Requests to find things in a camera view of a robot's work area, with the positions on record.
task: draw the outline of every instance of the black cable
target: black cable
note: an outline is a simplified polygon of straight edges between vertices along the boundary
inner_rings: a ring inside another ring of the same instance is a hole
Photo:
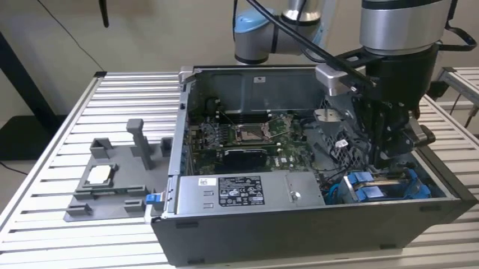
[[[52,12],[48,10],[48,8],[45,7],[45,5],[42,4],[42,2],[40,0],[36,0],[37,3],[44,7],[45,11],[48,12],[48,14],[50,15],[50,17],[53,18],[53,20],[56,20],[56,22],[58,23],[58,25],[61,26],[62,30],[65,30],[66,34],[69,35],[69,37],[72,38],[73,42],[76,43],[77,47],[80,48],[80,50],[82,50],[82,52],[88,55],[89,59],[96,63],[97,67],[100,68],[101,71],[104,71],[101,65],[97,63],[97,61],[94,60],[94,58],[89,55],[89,53],[84,50],[84,48],[81,48],[78,42],[76,41],[74,37],[72,36],[72,34],[69,33],[69,31],[66,30],[65,26],[62,26],[61,22],[57,20],[57,18],[54,18]]]
[[[316,53],[328,63],[328,65],[337,71],[344,71],[361,85],[373,87],[373,82],[358,73],[342,60],[333,57],[325,50],[322,50],[314,43],[309,41],[304,36],[294,32],[294,30],[288,27],[274,16],[268,12],[268,10],[261,6],[256,0],[246,0],[249,5],[258,11],[258,13],[266,18],[266,20],[277,26],[281,31],[293,38],[305,48],[308,48],[313,53]]]
[[[472,115],[468,116],[466,118],[466,121],[465,121],[465,124],[464,124],[464,128],[466,129],[466,127],[469,127],[469,123],[470,123],[470,120],[472,120]]]
[[[296,32],[298,32],[298,23],[300,23],[300,17],[302,15],[302,10],[304,10],[304,6],[305,6],[305,0],[302,1],[302,3],[300,4],[298,10],[297,10],[297,17],[296,17]],[[314,63],[325,63],[325,61],[322,59],[316,59],[309,53],[308,51],[302,48],[302,46],[298,46],[300,48],[300,52],[302,53],[302,55],[306,57],[306,59]]]
[[[457,101],[458,101],[458,98],[461,97],[461,94],[457,95],[457,98],[456,98],[456,101],[453,102],[452,104],[452,108],[450,108],[450,111],[449,111],[449,115],[452,115],[452,112],[453,112],[453,109],[456,108],[456,104],[457,104]]]
[[[13,168],[10,168],[10,167],[7,167],[1,161],[0,161],[0,165],[1,165],[2,167],[5,167],[7,170],[13,171],[13,172],[17,172],[17,173],[19,173],[19,174],[27,175],[25,172],[19,171],[19,170],[15,170],[15,169],[13,169]]]
[[[236,27],[236,10],[237,10],[237,0],[232,2],[232,22],[230,22],[230,32],[232,32],[232,40],[236,41],[234,38],[234,27]]]

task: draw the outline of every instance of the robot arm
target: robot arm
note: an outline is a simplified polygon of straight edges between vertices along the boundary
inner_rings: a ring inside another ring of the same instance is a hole
[[[324,63],[316,66],[316,78],[325,85],[326,95],[345,92],[352,95],[357,125],[370,144],[369,164],[381,167],[386,165],[388,159],[432,143],[433,134],[425,126],[417,124],[416,118],[418,101],[430,82],[437,52],[466,51],[476,46],[472,37],[448,23],[457,1],[361,0],[362,47],[336,57],[320,48],[314,51],[312,43],[306,42],[310,38],[301,40],[293,33],[288,33],[292,29],[286,26],[296,25],[302,6],[300,18],[304,17],[305,22],[314,22],[314,25],[309,28],[302,25],[297,32],[310,36],[318,25],[318,14],[312,12],[317,1],[290,0],[289,8],[278,18],[270,18],[269,12],[260,10],[256,0],[248,2],[272,24],[260,28],[262,33],[253,38],[252,33],[234,31],[236,59],[241,62],[242,59],[261,57],[264,62],[269,53],[298,54],[302,50],[294,41],[300,41],[301,45],[322,57]],[[270,38],[273,35],[264,32],[274,33],[278,26],[284,31],[282,36]],[[438,44],[444,29],[457,34],[466,45]]]

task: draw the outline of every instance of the metal slotted worktable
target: metal slotted worktable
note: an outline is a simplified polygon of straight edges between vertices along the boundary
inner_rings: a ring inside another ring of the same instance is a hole
[[[93,79],[1,214],[0,269],[172,268],[142,218],[68,223],[62,217],[92,139],[132,143],[129,118],[142,118],[150,142],[172,136],[178,94],[177,73],[106,73]],[[428,98],[420,110],[420,123],[437,137],[430,148],[479,198],[479,141]],[[452,224],[430,227],[402,250],[241,262],[228,268],[464,266],[479,266],[479,206]]]

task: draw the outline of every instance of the white sticker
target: white sticker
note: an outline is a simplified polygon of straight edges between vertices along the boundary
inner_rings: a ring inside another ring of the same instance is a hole
[[[216,186],[216,178],[198,178],[197,186]]]

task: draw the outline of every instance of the power supply label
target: power supply label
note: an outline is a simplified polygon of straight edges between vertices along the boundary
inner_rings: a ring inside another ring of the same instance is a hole
[[[261,177],[217,178],[220,206],[264,205]]]

